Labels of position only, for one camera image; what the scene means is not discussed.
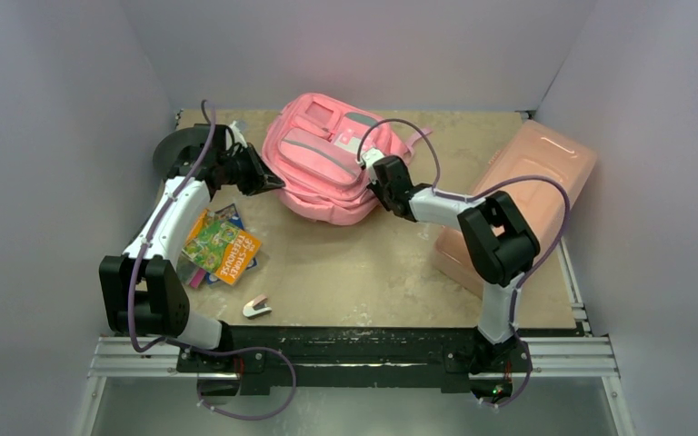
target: wooden tabletop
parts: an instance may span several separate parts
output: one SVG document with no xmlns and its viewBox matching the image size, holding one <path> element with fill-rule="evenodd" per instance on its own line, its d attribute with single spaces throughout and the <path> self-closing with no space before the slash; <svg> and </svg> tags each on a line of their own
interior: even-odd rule
<svg viewBox="0 0 698 436">
<path fill-rule="evenodd" d="M 443 168 L 440 187 L 463 193 L 486 170 L 491 157 L 521 125 L 515 113 L 379 112 L 431 127 Z M 219 123 L 244 120 L 245 139 L 259 148 L 276 111 L 219 111 Z M 203 123 L 199 111 L 182 111 L 178 128 Z M 410 131 L 396 126 L 407 138 Z M 430 183 L 434 163 L 425 144 L 410 165 L 414 183 Z M 186 287 L 192 308 L 231 324 L 469 327 L 482 302 L 435 270 L 429 255 L 441 227 L 410 223 L 383 208 L 342 227 L 315 223 L 284 207 L 275 193 L 254 197 L 234 187 L 215 194 L 213 210 L 236 203 L 246 229 L 263 241 L 258 266 L 235 286 Z M 245 303 L 264 293 L 272 313 L 247 320 Z M 566 280 L 557 256 L 523 288 L 519 322 L 524 328 L 575 326 Z"/>
</svg>

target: backpack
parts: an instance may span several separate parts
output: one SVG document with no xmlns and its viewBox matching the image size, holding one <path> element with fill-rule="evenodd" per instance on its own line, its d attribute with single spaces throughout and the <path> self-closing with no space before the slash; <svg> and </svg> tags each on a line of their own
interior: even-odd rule
<svg viewBox="0 0 698 436">
<path fill-rule="evenodd" d="M 311 220 L 338 225 L 365 218 L 379 203 L 356 153 L 367 129 L 381 119 L 322 94 L 303 94 L 285 106 L 261 147 L 261 158 L 285 182 L 277 190 L 282 203 Z M 390 124 L 382 124 L 363 149 L 375 147 L 408 163 L 418 139 L 415 134 L 404 143 Z"/>
</svg>

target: blue book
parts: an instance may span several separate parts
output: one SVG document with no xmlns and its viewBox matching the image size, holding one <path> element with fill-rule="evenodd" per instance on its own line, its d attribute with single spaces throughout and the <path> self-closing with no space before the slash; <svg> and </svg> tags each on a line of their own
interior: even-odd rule
<svg viewBox="0 0 698 436">
<path fill-rule="evenodd" d="M 215 211 L 215 216 L 218 216 L 222 220 L 226 220 L 229 223 L 244 230 L 244 224 L 242 224 L 242 218 L 239 217 L 239 212 L 237 212 L 236 204 L 234 204 L 234 203 L 229 204 L 228 206 L 226 206 L 225 208 L 223 208 L 219 211 Z M 254 268 L 257 265 L 258 265 L 258 261 L 255 258 L 253 258 L 253 260 L 247 264 L 247 268 L 245 268 L 245 271 L 249 270 L 250 268 Z M 204 277 L 204 279 L 207 280 L 207 282 L 210 284 L 215 284 L 215 283 L 221 281 L 219 278 L 215 277 L 215 274 L 212 274 L 211 272 L 208 272 L 207 275 Z"/>
</svg>

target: white wall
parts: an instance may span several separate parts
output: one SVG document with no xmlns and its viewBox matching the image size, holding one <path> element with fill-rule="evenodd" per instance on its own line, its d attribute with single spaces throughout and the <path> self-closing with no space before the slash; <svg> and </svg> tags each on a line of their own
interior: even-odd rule
<svg viewBox="0 0 698 436">
<path fill-rule="evenodd" d="M 0 435 L 69 434 L 169 118 L 118 2 L 0 0 Z"/>
<path fill-rule="evenodd" d="M 698 0 L 600 0 L 538 118 L 601 154 L 569 239 L 639 432 L 698 433 Z"/>
<path fill-rule="evenodd" d="M 122 0 L 174 107 L 535 109 L 594 0 Z"/>
</svg>

